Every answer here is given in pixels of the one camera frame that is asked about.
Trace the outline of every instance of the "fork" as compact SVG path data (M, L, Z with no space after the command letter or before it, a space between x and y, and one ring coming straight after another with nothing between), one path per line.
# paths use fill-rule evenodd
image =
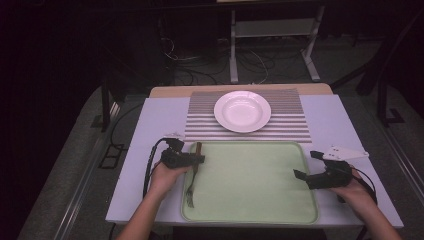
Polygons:
M196 144L196 155L199 156L202 149L202 143L197 142ZM194 208L193 204L193 188L194 188L194 178L196 177L197 171L199 170L199 164L196 163L193 165L193 178L191 179L191 184L187 188L186 198L187 198L187 206L190 208Z

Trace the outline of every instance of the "human arm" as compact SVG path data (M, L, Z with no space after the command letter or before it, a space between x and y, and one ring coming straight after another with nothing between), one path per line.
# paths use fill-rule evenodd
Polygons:
M190 168L169 169L165 164L158 163L153 171L150 188L146 196L117 239L148 239L156 213L166 193L171 190L178 176L187 172Z
M352 173L360 178L356 170L353 170ZM330 190L341 196L349 204L356 215L365 223L373 240L402 239L367 190L357 180L352 179L346 187L331 188Z

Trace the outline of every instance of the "plate rim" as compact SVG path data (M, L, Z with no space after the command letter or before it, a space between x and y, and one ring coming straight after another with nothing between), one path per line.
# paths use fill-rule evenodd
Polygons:
M258 121L258 123L260 123L260 124L254 124L252 127L249 127L249 128L246 128L246 129L240 129L238 127L234 127L233 124L229 124L224 119L223 114L222 114L222 109L223 109L223 106L224 106L223 103L225 103L229 99L231 99L232 95L235 95L234 97L245 96L246 98L253 99L258 103L258 105L262 109L262 112L264 113L264 114L262 114L263 116L261 117L261 120ZM229 93L222 95L216 101L215 106L214 106L214 117L222 127L226 128L230 131L238 132L238 133L249 133L249 132L254 132L254 131L257 131L257 130L263 128L269 122L269 120L271 118L271 106L270 106L269 102L264 97L262 97L260 94L257 94L255 92L232 91L232 92L229 92Z

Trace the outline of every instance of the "gray floor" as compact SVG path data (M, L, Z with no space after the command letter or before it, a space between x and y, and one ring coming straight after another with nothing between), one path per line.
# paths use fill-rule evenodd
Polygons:
M350 37L317 41L312 59L322 82L332 83L361 66L374 55L379 46L378 42L360 42L352 47L352 42L353 39ZM238 65L240 83L259 83L264 78L266 78L264 84L310 83L305 65L299 56L300 49L306 43L305 39L261 39L240 42L237 55L243 61ZM224 53L228 52L225 42L222 44L222 49ZM268 73L258 60L258 56L251 51L261 57ZM218 61L212 62L206 60L202 62L202 59L180 61L179 66L182 70L176 73L175 84L188 84L192 80L193 85L209 85L214 82L229 84L227 59L228 55L223 55ZM187 69L207 75L191 72L194 76L192 78ZM360 76L334 92L340 95L365 149L370 153L370 159L377 173L405 224L399 232L404 239L422 239L424 230L420 223L424 222L424 207L407 175L399 167L398 151L392 150L388 136L394 136L405 151L405 155L414 162L414 166L423 169L423 162L420 161L424 141L423 119L406 104L395 89L390 88L389 106L401 113L405 123L391 124L389 129L385 129L375 116L375 93L358 96L354 91L359 80ZM55 236L63 239L109 237L112 224L104 219L125 160L125 152L121 155L116 169L99 169L97 164L105 154L112 130L114 143L129 146L144 97L146 96L128 96L125 102L119 103L120 111L113 115L112 119L112 126L117 124L116 128L112 129L111 126L108 131L101 133L99 128L92 126L95 117L101 115L100 91L93 93L82 109L49 180L21 232L20 239L53 239ZM91 175L84 177L84 173L89 172ZM72 217L62 222L65 215ZM59 235L56 235L58 229L66 231L59 231ZM121 229L122 226L117 226L114 229L114 236ZM326 233L330 240L355 239L358 231L358 228L344 228L328 229Z

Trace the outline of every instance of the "gray carpet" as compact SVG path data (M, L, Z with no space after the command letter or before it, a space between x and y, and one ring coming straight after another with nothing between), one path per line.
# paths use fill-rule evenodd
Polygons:
M367 62L379 46L376 42L370 42L360 43L356 47L352 47L352 41L349 37L343 37L317 42L312 58L322 82L332 83L348 74ZM266 59L266 56L274 56L272 54L276 50L272 44L270 44L270 47L262 42L261 48L257 47L259 44L255 42L246 43L242 46L253 49L258 54L260 53L263 59ZM264 64L270 67L265 83L309 83L310 80L303 61L298 56L299 49L304 46L305 41L292 39L284 44L284 51L278 50L281 52L273 59L273 62L264 61ZM262 63L243 49L239 50L239 54L248 60L244 62L245 64L248 65L249 62L255 61L256 65L256 67L253 65L243 67L239 64L240 83L258 82L264 79L266 73L263 68L261 69ZM184 69L176 73L175 84L183 85L192 82L193 85L209 85L213 84L214 81L229 84L227 59L227 56L225 56L217 62L207 62L207 65L203 65L201 62L180 65ZM185 69L195 69L209 74L197 74L192 78ZM360 77L354 79L337 89L335 93L341 96L365 149L370 153L370 159L377 173L404 221L405 227L399 229L399 232L404 239L421 239L420 236L424 235L424 229L420 226L420 223L424 222L424 207L400 169L396 154L390 149L385 137L385 129L375 117L375 94L361 97L355 93L354 88L359 80ZM69 136L46 186L22 229L20 239L54 238L66 212L66 207L81 181L81 175L89 164L88 161L93 157L91 151L100 149L101 154L99 156L104 155L106 147L110 143L111 127L116 123L113 133L114 143L124 144L125 148L129 146L141 107L135 108L125 116L124 114L142 104L145 96L128 96L125 102L119 103L120 112L113 118L109 131L101 133L100 129L91 127L93 119L101 114L99 94L99 90L93 93L92 98L82 109L79 121L77 121ZM396 90L390 89L389 97L390 107L398 109L406 120L405 123L390 125L390 131L407 151L408 157L414 161L417 169L422 169L423 162L420 161L419 157L420 152L422 152L420 146L422 146L424 139L423 119L405 103ZM97 139L103 140L102 148L94 148ZM86 194L81 199L82 204L77 208L75 219L69 224L69 232L65 234L68 239L107 239L109 237L112 224L107 223L104 219L124 160L125 152L120 157L116 169L93 169L91 178L87 182ZM121 229L122 226L117 226L114 229L114 236ZM358 228L326 230L327 237L330 240L355 239L358 232Z

